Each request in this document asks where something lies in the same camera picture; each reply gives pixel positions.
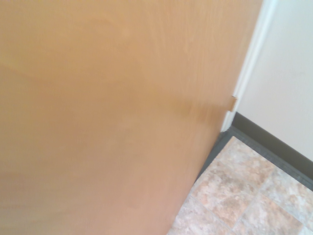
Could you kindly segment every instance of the door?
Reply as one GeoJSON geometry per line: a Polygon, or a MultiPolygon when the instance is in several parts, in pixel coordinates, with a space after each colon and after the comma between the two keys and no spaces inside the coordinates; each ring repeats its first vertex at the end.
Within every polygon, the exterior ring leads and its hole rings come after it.
{"type": "Polygon", "coordinates": [[[165,235],[261,1],[0,3],[0,234],[165,235]]]}

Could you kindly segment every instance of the tile floor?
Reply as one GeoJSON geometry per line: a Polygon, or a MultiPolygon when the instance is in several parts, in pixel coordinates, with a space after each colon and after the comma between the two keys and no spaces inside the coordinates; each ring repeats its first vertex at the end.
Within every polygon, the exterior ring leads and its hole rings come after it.
{"type": "Polygon", "coordinates": [[[232,137],[168,235],[313,235],[313,192],[232,137]]]}

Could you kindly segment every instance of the door hinge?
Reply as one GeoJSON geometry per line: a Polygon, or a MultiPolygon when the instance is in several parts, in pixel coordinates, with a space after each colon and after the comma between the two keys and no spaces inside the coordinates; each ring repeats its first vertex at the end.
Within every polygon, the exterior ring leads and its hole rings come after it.
{"type": "Polygon", "coordinates": [[[229,103],[228,111],[231,111],[231,112],[234,111],[234,108],[235,108],[235,106],[236,106],[237,100],[238,100],[237,97],[234,97],[234,96],[231,97],[231,100],[230,100],[230,103],[229,103]]]}

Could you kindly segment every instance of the dark gray baseboard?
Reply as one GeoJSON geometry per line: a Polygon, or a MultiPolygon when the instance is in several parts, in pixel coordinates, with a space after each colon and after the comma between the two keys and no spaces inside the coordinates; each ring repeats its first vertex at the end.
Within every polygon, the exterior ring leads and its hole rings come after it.
{"type": "Polygon", "coordinates": [[[232,136],[313,191],[313,162],[239,113],[232,126],[220,134],[197,179],[232,136]]]}

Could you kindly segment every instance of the white wall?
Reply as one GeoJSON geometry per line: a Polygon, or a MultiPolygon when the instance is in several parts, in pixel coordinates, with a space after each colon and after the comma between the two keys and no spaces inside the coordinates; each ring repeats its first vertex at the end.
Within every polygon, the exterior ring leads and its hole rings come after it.
{"type": "Polygon", "coordinates": [[[313,161],[313,1],[279,1],[238,112],[313,161]]]}

